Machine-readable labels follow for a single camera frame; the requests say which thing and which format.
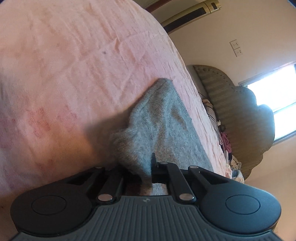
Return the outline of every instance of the white switch plate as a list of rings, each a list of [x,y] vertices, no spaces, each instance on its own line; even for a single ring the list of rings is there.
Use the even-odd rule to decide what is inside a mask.
[[[241,48],[235,49],[234,50],[234,53],[235,53],[236,57],[239,57],[239,56],[243,55]]]
[[[240,47],[239,42],[237,40],[233,40],[230,42],[232,49],[237,49]]]

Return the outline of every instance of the pink bedsheet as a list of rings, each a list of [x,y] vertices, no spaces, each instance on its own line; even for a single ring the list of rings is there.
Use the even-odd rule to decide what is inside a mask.
[[[178,51],[132,0],[0,4],[0,240],[16,233],[9,207],[20,192],[115,164],[110,132],[161,77],[173,81],[214,171],[229,175]]]

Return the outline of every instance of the metal pin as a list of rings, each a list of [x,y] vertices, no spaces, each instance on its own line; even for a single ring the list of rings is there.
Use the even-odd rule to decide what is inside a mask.
[[[179,196],[179,198],[182,200],[182,201],[191,201],[192,199],[194,199],[194,196],[192,194],[189,194],[189,193],[183,193]]]
[[[102,202],[108,202],[108,201],[111,201],[112,199],[113,197],[110,194],[101,194],[98,196],[98,200]]]

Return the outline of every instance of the headboard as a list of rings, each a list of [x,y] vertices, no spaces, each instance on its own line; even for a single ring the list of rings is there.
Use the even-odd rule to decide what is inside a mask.
[[[241,172],[246,179],[273,144],[273,112],[267,105],[257,106],[254,93],[248,88],[235,86],[221,70],[206,65],[193,67],[218,119],[226,127],[232,153],[242,163]]]

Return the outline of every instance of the gray knit fabric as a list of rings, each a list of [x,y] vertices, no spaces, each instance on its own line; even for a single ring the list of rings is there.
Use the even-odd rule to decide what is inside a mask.
[[[129,126],[112,136],[116,160],[143,180],[141,194],[151,194],[151,154],[157,161],[175,163],[181,169],[198,165],[213,171],[191,118],[173,83],[159,79],[130,114]],[[153,186],[153,195],[162,194]]]

